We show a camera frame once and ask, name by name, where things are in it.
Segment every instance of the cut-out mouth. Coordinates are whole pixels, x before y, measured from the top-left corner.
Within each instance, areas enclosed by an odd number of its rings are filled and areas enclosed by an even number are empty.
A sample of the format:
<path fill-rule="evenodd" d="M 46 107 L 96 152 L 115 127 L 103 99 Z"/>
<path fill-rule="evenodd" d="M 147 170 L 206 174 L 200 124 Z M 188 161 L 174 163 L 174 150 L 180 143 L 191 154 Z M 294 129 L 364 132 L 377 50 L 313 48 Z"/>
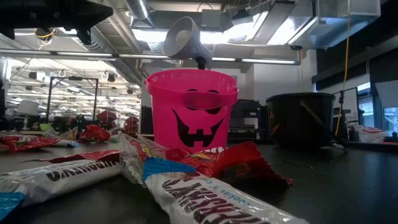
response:
<path fill-rule="evenodd" d="M 182 122 L 178 114 L 172 110 L 175 114 L 175 117 L 177 119 L 177 128 L 178 128 L 178 135 L 180 136 L 181 141 L 184 143 L 184 145 L 188 147 L 193 147 L 195 141 L 201 141 L 202 142 L 202 147 L 208 147 L 211 142 L 214 139 L 214 135 L 216 134 L 218 128 L 224 121 L 224 118 L 219 121 L 219 123 L 215 124 L 212 126 L 211 129 L 211 134 L 203 134 L 203 129 L 197 129 L 196 134 L 189 134 L 189 127 Z"/>

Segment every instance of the black table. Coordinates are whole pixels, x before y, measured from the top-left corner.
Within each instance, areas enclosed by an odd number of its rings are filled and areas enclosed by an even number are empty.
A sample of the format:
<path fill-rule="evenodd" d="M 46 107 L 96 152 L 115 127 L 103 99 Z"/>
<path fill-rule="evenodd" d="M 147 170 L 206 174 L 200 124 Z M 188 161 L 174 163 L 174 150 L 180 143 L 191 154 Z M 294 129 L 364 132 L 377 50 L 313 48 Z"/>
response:
<path fill-rule="evenodd" d="M 262 191 L 244 189 L 246 192 L 309 223 L 398 223 L 398 154 L 358 149 L 348 149 L 345 154 L 333 148 L 299 151 L 272 145 L 259 148 L 272 168 L 292 178 L 294 184 L 287 190 L 264 185 Z M 73 153 L 102 149 L 115 149 L 115 145 L 84 147 L 74 149 Z M 65 150 L 0 154 L 0 164 L 7 160 L 10 165 L 13 161 L 26 160 L 24 157 L 60 156 Z M 68 224 L 168 222 L 167 214 L 149 191 L 121 175 L 22 208 L 4 220 L 4 223 Z"/>

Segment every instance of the black bucket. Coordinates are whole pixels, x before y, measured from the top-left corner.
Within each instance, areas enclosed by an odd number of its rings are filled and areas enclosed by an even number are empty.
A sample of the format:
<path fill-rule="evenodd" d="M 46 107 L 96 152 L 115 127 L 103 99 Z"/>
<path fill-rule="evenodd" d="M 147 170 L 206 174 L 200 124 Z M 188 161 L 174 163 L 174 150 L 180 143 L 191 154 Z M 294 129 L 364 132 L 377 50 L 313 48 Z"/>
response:
<path fill-rule="evenodd" d="M 271 139 L 282 147 L 326 146 L 332 139 L 334 100 L 335 96 L 327 93 L 289 93 L 269 97 Z"/>

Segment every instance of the candy bar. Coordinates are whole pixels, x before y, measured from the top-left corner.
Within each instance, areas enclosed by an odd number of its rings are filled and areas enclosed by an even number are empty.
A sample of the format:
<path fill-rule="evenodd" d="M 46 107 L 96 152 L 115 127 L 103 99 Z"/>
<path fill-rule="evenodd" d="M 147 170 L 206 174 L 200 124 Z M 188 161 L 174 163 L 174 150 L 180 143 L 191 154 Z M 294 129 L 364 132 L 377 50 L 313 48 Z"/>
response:
<path fill-rule="evenodd" d="M 63 162 L 1 174 L 0 193 L 3 195 L 3 200 L 0 200 L 0 208 L 6 207 L 5 203 L 13 199 L 12 193 L 24 194 L 25 199 L 21 203 L 24 207 L 44 202 L 118 174 L 120 174 L 120 165 L 117 162 L 92 160 Z"/>
<path fill-rule="evenodd" d="M 144 183 L 169 214 L 172 224 L 307 223 L 194 170 L 192 166 L 163 159 L 146 160 Z"/>

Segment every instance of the pink jack-o'-lantern bucket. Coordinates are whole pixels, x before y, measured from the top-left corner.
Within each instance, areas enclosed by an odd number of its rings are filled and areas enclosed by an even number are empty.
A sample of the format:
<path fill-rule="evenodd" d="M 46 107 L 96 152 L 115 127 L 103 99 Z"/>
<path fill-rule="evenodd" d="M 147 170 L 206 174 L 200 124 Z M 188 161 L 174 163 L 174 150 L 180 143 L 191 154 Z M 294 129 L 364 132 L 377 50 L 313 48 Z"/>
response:
<path fill-rule="evenodd" d="M 152 96 L 155 142 L 198 152 L 226 147 L 236 80 L 209 70 L 177 69 L 152 74 L 145 82 Z"/>

